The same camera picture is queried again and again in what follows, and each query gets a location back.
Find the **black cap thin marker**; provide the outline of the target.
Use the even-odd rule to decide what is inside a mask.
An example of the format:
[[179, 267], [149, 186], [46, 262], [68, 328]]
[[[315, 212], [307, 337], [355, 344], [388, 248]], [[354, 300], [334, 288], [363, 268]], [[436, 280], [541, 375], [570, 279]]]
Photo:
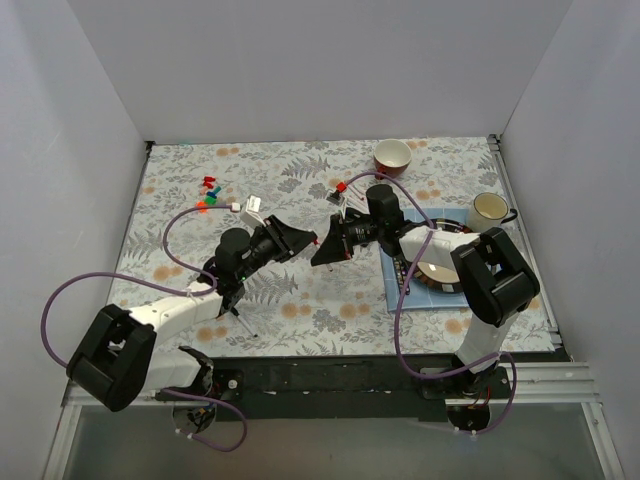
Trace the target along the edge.
[[251, 325], [248, 323], [248, 321], [243, 316], [238, 316], [237, 319], [238, 319], [239, 323], [241, 323], [242, 326], [251, 335], [252, 338], [257, 338], [258, 337], [257, 332], [251, 327]]

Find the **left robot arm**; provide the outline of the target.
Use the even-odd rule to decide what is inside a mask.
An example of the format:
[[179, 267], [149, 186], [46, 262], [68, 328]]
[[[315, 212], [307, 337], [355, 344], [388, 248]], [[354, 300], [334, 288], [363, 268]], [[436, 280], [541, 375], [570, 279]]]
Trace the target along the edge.
[[290, 260], [316, 239], [314, 232], [290, 227], [275, 216], [251, 232], [226, 230], [187, 295], [129, 310], [103, 307], [68, 362], [67, 376], [113, 412], [144, 391], [163, 388], [175, 388], [193, 400], [205, 398], [214, 386], [213, 361], [192, 347], [166, 354], [157, 346], [197, 323], [234, 311], [247, 278], [271, 261]]

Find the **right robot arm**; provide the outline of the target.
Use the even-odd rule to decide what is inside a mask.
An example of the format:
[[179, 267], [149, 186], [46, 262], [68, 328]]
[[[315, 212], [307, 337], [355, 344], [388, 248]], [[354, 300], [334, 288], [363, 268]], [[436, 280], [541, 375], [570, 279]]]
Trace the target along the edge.
[[409, 373], [421, 381], [453, 377], [460, 395], [479, 395], [489, 384], [487, 371], [505, 355], [501, 346], [511, 325], [540, 292], [537, 276], [499, 227], [483, 233], [454, 233], [436, 228], [430, 219], [411, 222], [386, 184], [370, 187], [366, 202], [367, 213], [348, 208], [331, 216], [329, 232], [311, 265], [347, 261], [355, 247], [376, 242], [386, 255], [408, 264], [408, 279], [420, 263], [455, 271], [472, 318], [454, 366], [437, 374]]

